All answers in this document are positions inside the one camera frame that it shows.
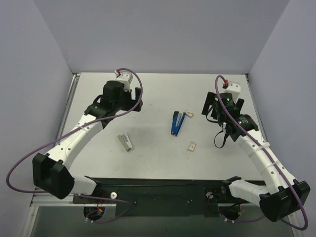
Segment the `robotic arm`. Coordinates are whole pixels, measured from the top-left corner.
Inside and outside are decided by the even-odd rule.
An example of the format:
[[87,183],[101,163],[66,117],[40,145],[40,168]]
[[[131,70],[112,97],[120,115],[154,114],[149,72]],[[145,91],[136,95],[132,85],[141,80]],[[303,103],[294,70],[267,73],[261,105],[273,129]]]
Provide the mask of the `robotic arm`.
[[[297,179],[285,169],[269,148],[270,144],[263,140],[261,131],[253,119],[249,115],[240,113],[244,103],[243,99],[237,99],[240,94],[240,85],[226,81],[223,88],[226,90],[220,94],[220,99],[227,111],[248,134],[262,145],[258,146],[232,122],[219,102],[217,94],[213,92],[207,94],[202,114],[206,116],[210,114],[214,120],[209,121],[217,123],[222,127],[225,133],[224,139],[230,136],[232,140],[245,151],[266,183],[265,186],[257,186],[242,180],[240,177],[233,177],[223,182],[223,192],[228,197],[241,198],[259,206],[269,220],[273,222],[278,221],[300,208],[288,184],[280,175],[275,165],[280,168],[287,180],[289,180],[290,185],[298,194],[302,204],[306,201],[310,187],[305,181],[298,182]],[[269,152],[273,158],[273,162],[264,153],[263,148]]]
[[[56,196],[65,198],[68,194],[91,195],[97,183],[89,177],[73,177],[69,169],[80,151],[111,121],[103,120],[82,127],[96,119],[110,117],[118,111],[128,111],[136,105],[140,97],[140,88],[135,89],[135,100],[131,98],[131,73],[117,73],[116,80],[108,81],[103,87],[103,94],[95,98],[93,103],[84,111],[81,119],[72,129],[81,129],[61,140],[45,155],[36,154],[33,158],[34,184]],[[141,111],[142,102],[134,109]]]

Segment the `gray wall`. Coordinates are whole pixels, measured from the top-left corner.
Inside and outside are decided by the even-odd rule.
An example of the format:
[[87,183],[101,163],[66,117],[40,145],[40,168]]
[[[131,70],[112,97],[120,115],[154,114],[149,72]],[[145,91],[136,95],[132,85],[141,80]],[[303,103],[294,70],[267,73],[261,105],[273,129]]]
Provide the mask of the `gray wall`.
[[315,12],[315,0],[291,0],[250,73],[272,149],[289,171],[311,186],[306,237],[316,233]]
[[[10,190],[5,176],[24,154],[55,138],[72,74],[33,1],[0,1],[0,32],[0,231],[16,237],[32,195]],[[34,188],[31,159],[12,183]]]
[[288,0],[35,0],[73,72],[248,73]]

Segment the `white table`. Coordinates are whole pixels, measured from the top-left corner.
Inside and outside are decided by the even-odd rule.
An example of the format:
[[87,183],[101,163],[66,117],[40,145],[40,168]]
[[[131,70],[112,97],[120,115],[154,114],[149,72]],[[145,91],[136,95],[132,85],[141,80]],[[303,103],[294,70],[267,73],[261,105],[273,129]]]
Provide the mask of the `white table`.
[[[208,91],[215,91],[217,75],[139,74],[144,93],[141,112],[116,118],[96,135],[74,161],[72,175],[96,178],[206,179],[225,180],[240,176],[245,180],[262,180],[247,155],[229,138],[217,149],[214,136],[221,128],[209,123],[201,111]],[[240,98],[245,100],[243,114],[258,124],[255,108],[244,75],[224,75],[241,85]],[[102,94],[114,73],[81,73],[66,120],[64,132],[77,123],[94,98]],[[138,86],[134,78],[132,88]],[[177,137],[172,136],[174,111],[190,110]],[[117,135],[127,133],[134,149],[127,152]],[[223,136],[217,137],[218,144]],[[194,152],[187,151],[191,141]]]

